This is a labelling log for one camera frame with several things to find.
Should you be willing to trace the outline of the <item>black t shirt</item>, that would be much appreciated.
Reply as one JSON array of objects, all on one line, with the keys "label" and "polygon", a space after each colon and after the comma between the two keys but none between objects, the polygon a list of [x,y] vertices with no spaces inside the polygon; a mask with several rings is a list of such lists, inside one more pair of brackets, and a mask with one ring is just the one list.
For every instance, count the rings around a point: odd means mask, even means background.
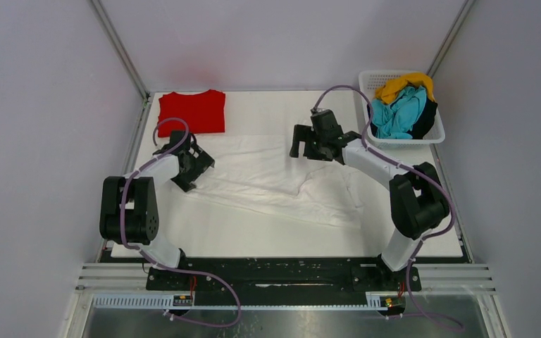
[{"label": "black t shirt", "polygon": [[428,134],[435,123],[437,106],[438,104],[436,102],[426,99],[422,113],[408,131],[408,133],[412,136],[412,139],[422,139]]}]

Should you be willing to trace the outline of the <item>teal t shirt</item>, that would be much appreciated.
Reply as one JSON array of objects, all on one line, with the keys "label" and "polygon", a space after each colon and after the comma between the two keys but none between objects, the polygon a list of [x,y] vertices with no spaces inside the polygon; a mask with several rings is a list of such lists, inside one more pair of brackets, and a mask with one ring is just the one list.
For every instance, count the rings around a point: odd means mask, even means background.
[{"label": "teal t shirt", "polygon": [[412,139],[408,131],[422,113],[426,99],[423,87],[405,87],[390,104],[373,99],[372,135],[378,139]]}]

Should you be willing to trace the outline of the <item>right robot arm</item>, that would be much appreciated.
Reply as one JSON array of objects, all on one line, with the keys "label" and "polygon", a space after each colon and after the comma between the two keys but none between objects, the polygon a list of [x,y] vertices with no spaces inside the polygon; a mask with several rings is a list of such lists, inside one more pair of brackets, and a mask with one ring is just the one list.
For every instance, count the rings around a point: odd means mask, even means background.
[{"label": "right robot arm", "polygon": [[452,219],[451,201],[435,167],[424,162],[408,165],[370,145],[366,135],[344,132],[329,109],[313,109],[311,124],[296,124],[290,157],[337,161],[366,174],[389,192],[390,215],[395,226],[380,255],[376,270],[380,287],[393,290],[404,280],[403,269],[415,258],[421,243],[445,218]]}]

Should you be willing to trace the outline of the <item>yellow t shirt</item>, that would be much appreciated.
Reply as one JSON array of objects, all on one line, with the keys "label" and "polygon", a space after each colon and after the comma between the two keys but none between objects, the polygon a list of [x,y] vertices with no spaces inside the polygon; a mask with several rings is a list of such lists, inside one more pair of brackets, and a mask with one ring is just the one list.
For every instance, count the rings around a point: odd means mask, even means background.
[{"label": "yellow t shirt", "polygon": [[404,74],[388,80],[383,86],[375,90],[374,98],[381,100],[384,104],[390,104],[405,87],[423,87],[427,98],[433,102],[437,101],[434,95],[433,79],[419,72]]}]

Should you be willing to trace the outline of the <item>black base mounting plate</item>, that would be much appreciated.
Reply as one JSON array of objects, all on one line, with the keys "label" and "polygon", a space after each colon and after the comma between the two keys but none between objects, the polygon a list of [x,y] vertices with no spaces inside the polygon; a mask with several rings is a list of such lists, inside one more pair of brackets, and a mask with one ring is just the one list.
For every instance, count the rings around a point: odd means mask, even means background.
[{"label": "black base mounting plate", "polygon": [[367,294],[404,296],[428,283],[422,265],[451,266],[466,258],[421,257],[410,273],[391,273],[378,258],[187,258],[179,267],[190,274],[147,268],[146,289],[173,292],[172,306],[282,307],[363,306]]}]

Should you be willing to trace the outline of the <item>white plastic laundry basket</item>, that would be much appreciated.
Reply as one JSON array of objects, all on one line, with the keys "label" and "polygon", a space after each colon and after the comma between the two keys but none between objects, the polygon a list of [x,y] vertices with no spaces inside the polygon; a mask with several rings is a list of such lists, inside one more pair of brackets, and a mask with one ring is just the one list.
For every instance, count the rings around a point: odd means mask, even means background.
[{"label": "white plastic laundry basket", "polygon": [[368,138],[375,146],[414,148],[444,141],[434,82],[428,75],[410,70],[365,70],[359,74],[359,87],[369,98],[363,106],[365,121],[371,123]]}]

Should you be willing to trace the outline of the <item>red folded t shirt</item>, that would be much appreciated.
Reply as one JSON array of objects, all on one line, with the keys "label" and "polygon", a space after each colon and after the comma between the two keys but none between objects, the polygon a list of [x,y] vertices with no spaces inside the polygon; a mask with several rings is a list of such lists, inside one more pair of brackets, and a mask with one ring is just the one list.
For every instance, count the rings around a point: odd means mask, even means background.
[{"label": "red folded t shirt", "polygon": [[179,118],[192,134],[224,133],[225,101],[225,93],[213,89],[197,94],[164,94],[158,100],[158,121]]}]

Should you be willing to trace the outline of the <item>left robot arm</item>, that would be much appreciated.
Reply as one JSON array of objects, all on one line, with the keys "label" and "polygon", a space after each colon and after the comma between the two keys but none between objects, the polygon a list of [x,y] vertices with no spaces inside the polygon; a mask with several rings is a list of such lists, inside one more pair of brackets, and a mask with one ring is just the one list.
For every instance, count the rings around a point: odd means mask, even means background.
[{"label": "left robot arm", "polygon": [[173,289],[186,287],[189,268],[180,264],[184,251],[158,234],[163,223],[158,205],[160,192],[173,183],[184,193],[197,188],[196,181],[215,160],[197,143],[191,132],[172,131],[169,142],[135,171],[108,176],[103,183],[99,232],[103,239],[137,251],[156,268]]}]

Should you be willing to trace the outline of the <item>white t shirt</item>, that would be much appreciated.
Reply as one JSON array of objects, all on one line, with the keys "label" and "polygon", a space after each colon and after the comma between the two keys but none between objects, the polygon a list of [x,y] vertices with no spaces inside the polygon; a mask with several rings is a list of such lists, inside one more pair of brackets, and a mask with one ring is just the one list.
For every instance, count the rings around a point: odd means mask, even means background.
[{"label": "white t shirt", "polygon": [[353,168],[291,158],[284,135],[202,135],[197,144],[215,164],[188,192],[194,199],[323,226],[361,223]]}]

